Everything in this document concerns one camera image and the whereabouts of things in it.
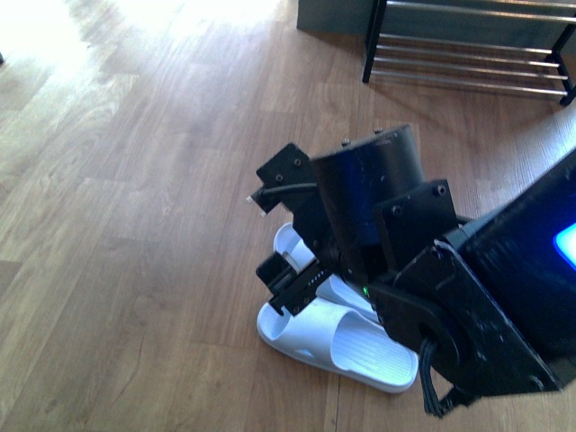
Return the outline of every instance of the slide sandal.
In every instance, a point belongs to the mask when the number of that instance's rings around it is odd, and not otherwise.
[[[291,223],[284,224],[276,232],[274,250],[298,272],[314,258],[314,254],[304,244]],[[316,295],[333,303],[354,308],[365,318],[378,323],[378,316],[370,303],[334,274],[318,287]]]
[[[384,392],[404,392],[416,378],[416,353],[357,310],[322,298],[295,317],[287,310],[279,315],[266,303],[257,328],[268,345],[287,356]]]

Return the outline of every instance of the hardwood floorboard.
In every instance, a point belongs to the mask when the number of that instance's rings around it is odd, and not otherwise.
[[[101,238],[4,428],[26,424],[29,430],[64,431],[86,426],[103,377],[124,343],[118,330],[130,319],[137,298],[146,295],[142,287],[156,247]],[[32,412],[37,415],[29,418]]]
[[[296,0],[21,0],[0,15],[0,430],[576,430],[576,386],[442,421],[419,380],[376,391],[266,345],[246,203],[288,142],[311,157],[409,124],[458,213],[513,199],[574,149],[576,104],[360,81],[359,36]],[[567,58],[571,68],[576,60]],[[437,373],[438,393],[449,385]]]
[[[22,249],[22,267],[0,303],[0,425],[20,397],[121,191],[113,182],[83,181],[46,219],[36,242]]]

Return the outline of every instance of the bolt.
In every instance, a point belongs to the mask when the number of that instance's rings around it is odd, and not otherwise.
[[[403,210],[399,205],[395,205],[391,208],[391,213],[395,218],[399,218],[402,215]]]

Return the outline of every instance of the black cable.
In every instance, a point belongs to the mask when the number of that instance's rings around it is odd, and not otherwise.
[[[307,192],[316,192],[317,190],[318,185],[315,183],[289,184],[287,186],[278,186],[270,189],[263,189],[260,192],[260,196],[270,197],[270,196],[287,195],[287,194],[303,194]]]
[[[440,406],[438,395],[432,383],[432,376],[430,375],[432,360],[439,347],[440,345],[434,338],[425,337],[420,347],[418,368],[422,383],[422,394],[424,395],[424,410],[427,414],[432,414],[441,419],[446,413]]]

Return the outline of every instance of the blue light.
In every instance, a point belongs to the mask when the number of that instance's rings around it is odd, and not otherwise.
[[[576,223],[554,237],[554,246],[562,258],[576,270]]]

